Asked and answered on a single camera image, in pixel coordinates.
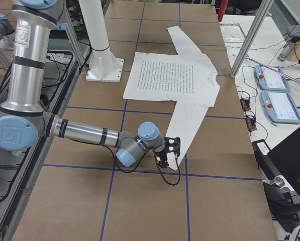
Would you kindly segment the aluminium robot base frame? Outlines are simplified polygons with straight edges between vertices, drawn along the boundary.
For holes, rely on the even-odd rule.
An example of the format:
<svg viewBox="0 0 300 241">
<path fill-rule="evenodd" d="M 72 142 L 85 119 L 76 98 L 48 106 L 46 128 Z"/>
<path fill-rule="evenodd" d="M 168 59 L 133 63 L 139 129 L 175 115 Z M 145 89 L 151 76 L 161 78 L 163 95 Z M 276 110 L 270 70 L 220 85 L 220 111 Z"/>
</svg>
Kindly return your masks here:
<svg viewBox="0 0 300 241">
<path fill-rule="evenodd" d="M 81 24 L 73 30 L 51 32 L 51 59 L 46 63 L 40 99 L 44 110 L 64 114 L 88 54 L 87 33 Z M 12 239 L 52 140 L 39 138 L 33 147 L 12 154 L 0 148 L 0 240 Z"/>
</svg>

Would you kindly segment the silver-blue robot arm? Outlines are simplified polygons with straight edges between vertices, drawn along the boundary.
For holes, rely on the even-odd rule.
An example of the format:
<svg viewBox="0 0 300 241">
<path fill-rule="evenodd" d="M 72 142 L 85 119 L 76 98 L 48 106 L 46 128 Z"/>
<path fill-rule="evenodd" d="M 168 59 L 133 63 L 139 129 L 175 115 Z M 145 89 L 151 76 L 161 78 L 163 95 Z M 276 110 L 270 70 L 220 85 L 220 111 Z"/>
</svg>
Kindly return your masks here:
<svg viewBox="0 0 300 241">
<path fill-rule="evenodd" d="M 0 148 L 15 152 L 31 147 L 39 137 L 67 138 L 82 143 L 118 149 L 117 158 L 126 167 L 149 151 L 156 164 L 168 166 L 168 139 L 152 122 L 144 122 L 138 134 L 73 122 L 45 112 L 40 94 L 49 35 L 65 18 L 64 1 L 13 1 L 17 18 L 7 100 L 0 106 Z"/>
<path fill-rule="evenodd" d="M 0 48 L 11 50 L 15 42 L 15 29 L 4 14 L 0 14 Z"/>
</svg>

